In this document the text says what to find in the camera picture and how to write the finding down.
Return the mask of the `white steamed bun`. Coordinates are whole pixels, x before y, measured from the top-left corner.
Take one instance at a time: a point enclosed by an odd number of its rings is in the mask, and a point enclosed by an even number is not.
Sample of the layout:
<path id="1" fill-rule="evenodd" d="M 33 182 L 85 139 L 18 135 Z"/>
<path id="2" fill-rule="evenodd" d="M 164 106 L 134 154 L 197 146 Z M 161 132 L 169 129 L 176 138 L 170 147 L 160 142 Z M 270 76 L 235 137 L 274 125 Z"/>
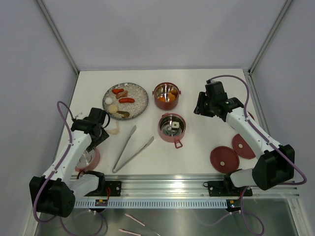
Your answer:
<path id="1" fill-rule="evenodd" d="M 118 106 L 115 105 L 115 104 L 111 104 L 111 105 L 109 105 L 108 108 L 107 108 L 107 112 L 110 113 L 110 114 L 115 114 L 115 113 L 118 112 L 118 110 L 119 110 L 119 108 L 118 108 Z"/>

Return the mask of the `sushi roll piece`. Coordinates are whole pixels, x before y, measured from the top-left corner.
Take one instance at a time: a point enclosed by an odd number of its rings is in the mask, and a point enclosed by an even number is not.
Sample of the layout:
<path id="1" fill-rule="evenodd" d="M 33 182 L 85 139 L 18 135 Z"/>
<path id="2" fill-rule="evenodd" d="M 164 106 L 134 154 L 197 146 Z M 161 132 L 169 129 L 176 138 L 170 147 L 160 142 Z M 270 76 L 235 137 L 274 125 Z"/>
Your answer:
<path id="1" fill-rule="evenodd" d="M 172 122 L 171 127 L 172 127 L 172 129 L 179 129 L 180 124 L 179 124 L 179 122 L 174 121 L 174 122 Z"/>

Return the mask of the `pink lunch container with handle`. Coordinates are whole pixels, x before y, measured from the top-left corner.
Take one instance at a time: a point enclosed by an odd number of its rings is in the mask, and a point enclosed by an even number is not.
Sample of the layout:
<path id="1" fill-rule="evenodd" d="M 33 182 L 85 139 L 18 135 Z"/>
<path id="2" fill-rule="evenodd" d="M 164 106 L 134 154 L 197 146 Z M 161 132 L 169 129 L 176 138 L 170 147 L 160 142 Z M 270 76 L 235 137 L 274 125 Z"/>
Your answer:
<path id="1" fill-rule="evenodd" d="M 165 113 L 158 122 L 159 136 L 168 143 L 173 143 L 176 149 L 182 148 L 181 139 L 185 136 L 186 121 L 175 113 Z"/>

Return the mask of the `brown shrimp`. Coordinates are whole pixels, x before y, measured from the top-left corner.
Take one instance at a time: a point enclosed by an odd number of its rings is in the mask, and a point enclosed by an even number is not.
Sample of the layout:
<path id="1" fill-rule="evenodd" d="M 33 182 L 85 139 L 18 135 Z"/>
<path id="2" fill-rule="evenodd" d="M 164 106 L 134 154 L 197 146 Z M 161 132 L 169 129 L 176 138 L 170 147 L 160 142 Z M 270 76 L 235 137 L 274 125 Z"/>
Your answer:
<path id="1" fill-rule="evenodd" d="M 130 113 L 125 111 L 117 111 L 117 113 L 121 115 L 122 118 L 128 118 L 130 116 Z"/>

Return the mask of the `dark red lunch container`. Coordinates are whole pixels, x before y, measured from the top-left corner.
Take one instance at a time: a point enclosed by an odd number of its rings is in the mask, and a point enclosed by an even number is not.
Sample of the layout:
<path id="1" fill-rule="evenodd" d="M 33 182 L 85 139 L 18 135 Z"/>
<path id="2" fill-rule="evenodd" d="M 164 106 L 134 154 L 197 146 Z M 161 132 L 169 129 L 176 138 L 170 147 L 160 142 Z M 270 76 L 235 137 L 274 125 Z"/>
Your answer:
<path id="1" fill-rule="evenodd" d="M 170 111 L 174 109 L 179 102 L 179 97 L 181 94 L 182 92 L 179 90 L 179 88 L 171 82 L 160 83 L 152 91 L 155 105 L 164 111 Z M 168 102 L 159 101 L 160 97 L 167 98 Z"/>

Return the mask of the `metal tongs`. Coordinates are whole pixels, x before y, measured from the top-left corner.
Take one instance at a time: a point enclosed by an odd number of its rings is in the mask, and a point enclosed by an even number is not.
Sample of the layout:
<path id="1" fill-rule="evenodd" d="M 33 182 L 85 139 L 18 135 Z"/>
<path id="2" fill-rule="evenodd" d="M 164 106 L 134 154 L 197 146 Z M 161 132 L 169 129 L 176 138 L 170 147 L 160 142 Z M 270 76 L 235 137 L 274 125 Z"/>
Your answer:
<path id="1" fill-rule="evenodd" d="M 113 174 L 117 174 L 119 171 L 125 168 L 155 140 L 154 136 L 145 136 L 144 138 L 140 137 L 140 142 L 138 142 L 136 140 L 137 136 L 135 135 L 137 132 L 136 130 L 137 126 L 134 125 L 126 138 L 123 147 L 119 151 L 118 157 L 115 159 L 114 165 L 112 167 Z"/>

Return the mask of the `orange fried chicken piece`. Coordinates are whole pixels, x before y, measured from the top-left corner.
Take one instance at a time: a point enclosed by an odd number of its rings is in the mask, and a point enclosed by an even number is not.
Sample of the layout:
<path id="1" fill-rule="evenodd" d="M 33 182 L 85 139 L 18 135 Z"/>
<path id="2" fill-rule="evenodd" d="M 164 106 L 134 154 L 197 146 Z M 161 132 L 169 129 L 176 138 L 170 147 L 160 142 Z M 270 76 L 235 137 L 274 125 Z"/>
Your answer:
<path id="1" fill-rule="evenodd" d="M 113 89 L 112 92 L 113 92 L 114 94 L 118 94 L 118 93 L 120 93 L 120 92 L 124 92 L 124 89 L 123 89 L 123 88 L 121 88 L 121 89 L 116 88 L 116 89 Z"/>

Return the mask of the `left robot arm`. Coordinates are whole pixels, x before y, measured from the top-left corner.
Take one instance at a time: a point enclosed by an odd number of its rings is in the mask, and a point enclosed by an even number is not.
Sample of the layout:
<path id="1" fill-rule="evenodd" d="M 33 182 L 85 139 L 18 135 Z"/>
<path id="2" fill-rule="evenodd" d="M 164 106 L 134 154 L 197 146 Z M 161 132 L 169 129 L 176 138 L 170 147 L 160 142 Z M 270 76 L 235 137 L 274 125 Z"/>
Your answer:
<path id="1" fill-rule="evenodd" d="M 102 127 L 100 118 L 77 119 L 68 128 L 69 141 L 54 163 L 41 177 L 33 177 L 29 183 L 32 212 L 68 217 L 76 200 L 89 193 L 96 196 L 106 191 L 105 175 L 87 171 L 75 182 L 71 182 L 79 159 L 85 151 L 91 151 L 109 136 Z"/>

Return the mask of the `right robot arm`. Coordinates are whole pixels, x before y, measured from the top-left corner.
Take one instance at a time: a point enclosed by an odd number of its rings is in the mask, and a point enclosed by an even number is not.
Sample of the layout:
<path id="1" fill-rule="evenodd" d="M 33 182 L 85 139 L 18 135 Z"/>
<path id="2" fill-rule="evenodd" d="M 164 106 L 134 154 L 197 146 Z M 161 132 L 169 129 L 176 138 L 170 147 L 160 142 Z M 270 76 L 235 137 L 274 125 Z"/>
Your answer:
<path id="1" fill-rule="evenodd" d="M 294 177 L 294 149 L 290 145 L 281 145 L 249 116 L 245 106 L 235 97 L 215 103 L 205 92 L 200 92 L 194 113 L 197 115 L 218 116 L 229 124 L 246 141 L 254 152 L 257 163 L 252 169 L 238 170 L 227 175 L 223 183 L 224 191 L 236 194 L 241 187 L 257 186 L 268 190 L 283 184 Z"/>

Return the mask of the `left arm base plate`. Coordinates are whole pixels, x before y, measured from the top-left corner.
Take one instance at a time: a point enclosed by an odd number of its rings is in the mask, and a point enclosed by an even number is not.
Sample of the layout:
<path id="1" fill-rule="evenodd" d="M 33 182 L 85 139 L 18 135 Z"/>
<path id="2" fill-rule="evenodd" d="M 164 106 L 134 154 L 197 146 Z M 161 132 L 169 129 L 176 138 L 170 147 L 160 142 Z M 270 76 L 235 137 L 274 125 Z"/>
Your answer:
<path id="1" fill-rule="evenodd" d="M 121 196 L 121 181 L 105 181 L 98 184 L 96 190 L 89 192 L 85 197 L 120 197 Z"/>

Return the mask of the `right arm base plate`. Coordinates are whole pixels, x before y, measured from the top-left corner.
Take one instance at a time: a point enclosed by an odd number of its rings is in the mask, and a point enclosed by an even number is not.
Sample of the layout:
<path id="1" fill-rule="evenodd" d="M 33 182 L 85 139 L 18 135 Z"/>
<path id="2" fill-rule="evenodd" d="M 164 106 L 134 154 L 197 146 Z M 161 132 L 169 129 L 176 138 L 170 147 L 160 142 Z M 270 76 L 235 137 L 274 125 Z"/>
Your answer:
<path id="1" fill-rule="evenodd" d="M 208 189 L 210 197 L 240 197 L 245 191 L 244 197 L 253 196 L 252 189 L 248 187 L 234 188 L 224 184 L 221 181 L 206 181 L 203 182 L 203 186 Z"/>

